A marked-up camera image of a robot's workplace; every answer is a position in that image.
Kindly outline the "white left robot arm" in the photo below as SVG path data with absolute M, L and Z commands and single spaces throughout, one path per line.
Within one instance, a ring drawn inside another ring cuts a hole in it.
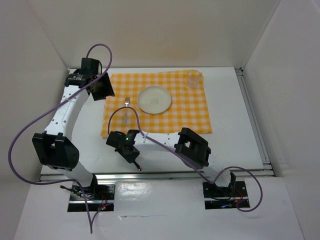
M 57 170 L 68 179 L 81 184 L 81 194 L 92 200 L 102 192 L 96 176 L 80 163 L 80 152 L 71 142 L 72 133 L 84 103 L 114 96 L 108 74 L 101 76 L 99 60 L 84 57 L 81 67 L 69 74 L 64 83 L 60 106 L 42 133 L 35 133 L 32 143 L 42 165 Z

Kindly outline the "silver fork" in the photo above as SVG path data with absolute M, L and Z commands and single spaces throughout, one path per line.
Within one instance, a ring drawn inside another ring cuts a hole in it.
M 126 97 L 124 100 L 125 103 L 125 113 L 124 113 L 124 118 L 123 118 L 123 125 L 125 126 L 127 124 L 127 119 L 128 119 L 128 106 L 130 104 L 131 98 Z

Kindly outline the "silver table knife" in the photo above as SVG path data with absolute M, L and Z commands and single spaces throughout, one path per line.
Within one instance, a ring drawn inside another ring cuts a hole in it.
M 141 171 L 141 170 L 142 170 L 142 168 L 140 167 L 140 165 L 139 165 L 136 161 L 134 161 L 133 164 L 136 166 L 136 168 L 138 169 L 138 171 Z

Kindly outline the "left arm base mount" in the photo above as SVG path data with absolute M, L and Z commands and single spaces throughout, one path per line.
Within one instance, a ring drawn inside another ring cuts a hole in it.
M 83 192 L 80 187 L 73 184 L 72 187 L 66 187 L 61 185 L 61 189 L 70 193 L 68 200 L 67 211 L 69 213 L 86 212 L 86 204 Z M 93 192 L 85 187 L 85 196 L 87 199 L 88 210 L 90 212 L 113 212 L 114 211 L 114 199 L 115 199 L 115 183 L 99 184 L 96 191 Z

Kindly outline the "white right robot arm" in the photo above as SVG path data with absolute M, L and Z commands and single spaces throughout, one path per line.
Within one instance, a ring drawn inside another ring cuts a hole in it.
M 130 129 L 127 133 L 112 131 L 106 144 L 113 147 L 128 163 L 141 170 L 136 159 L 142 151 L 168 151 L 193 170 L 203 173 L 219 196 L 231 196 L 236 189 L 236 176 L 225 170 L 212 154 L 209 143 L 193 130 L 183 127 L 174 133 L 143 133 Z

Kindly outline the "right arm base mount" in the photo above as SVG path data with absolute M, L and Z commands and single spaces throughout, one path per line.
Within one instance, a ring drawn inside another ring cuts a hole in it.
M 217 187 L 208 182 L 203 182 L 202 188 L 206 210 L 234 209 L 237 204 L 240 208 L 249 209 L 251 207 L 244 181 L 236 181 L 234 190 Z

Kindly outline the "yellow white checkered cloth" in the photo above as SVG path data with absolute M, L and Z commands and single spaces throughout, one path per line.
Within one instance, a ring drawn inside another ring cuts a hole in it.
M 115 96 L 105 100 L 101 136 L 109 131 L 127 132 L 141 128 L 149 133 L 174 133 L 190 128 L 198 134 L 212 133 L 210 115 L 205 96 L 204 81 L 199 88 L 187 87 L 187 70 L 157 73 L 114 73 L 110 80 Z M 148 114 L 138 107 L 138 94 L 146 87 L 159 86 L 168 90 L 172 102 L 160 114 Z M 130 97 L 127 123 L 124 122 L 125 98 Z

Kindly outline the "clear plastic cup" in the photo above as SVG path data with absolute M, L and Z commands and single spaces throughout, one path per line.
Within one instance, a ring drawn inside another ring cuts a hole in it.
M 187 87 L 190 89 L 197 89 L 200 87 L 200 80 L 202 79 L 202 74 L 195 69 L 189 70 L 187 72 Z

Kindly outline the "cream round plate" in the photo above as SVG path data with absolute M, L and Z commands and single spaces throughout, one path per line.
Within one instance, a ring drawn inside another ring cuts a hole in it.
M 169 109 L 172 96 L 163 87 L 148 86 L 144 88 L 137 97 L 138 107 L 145 113 L 158 115 Z

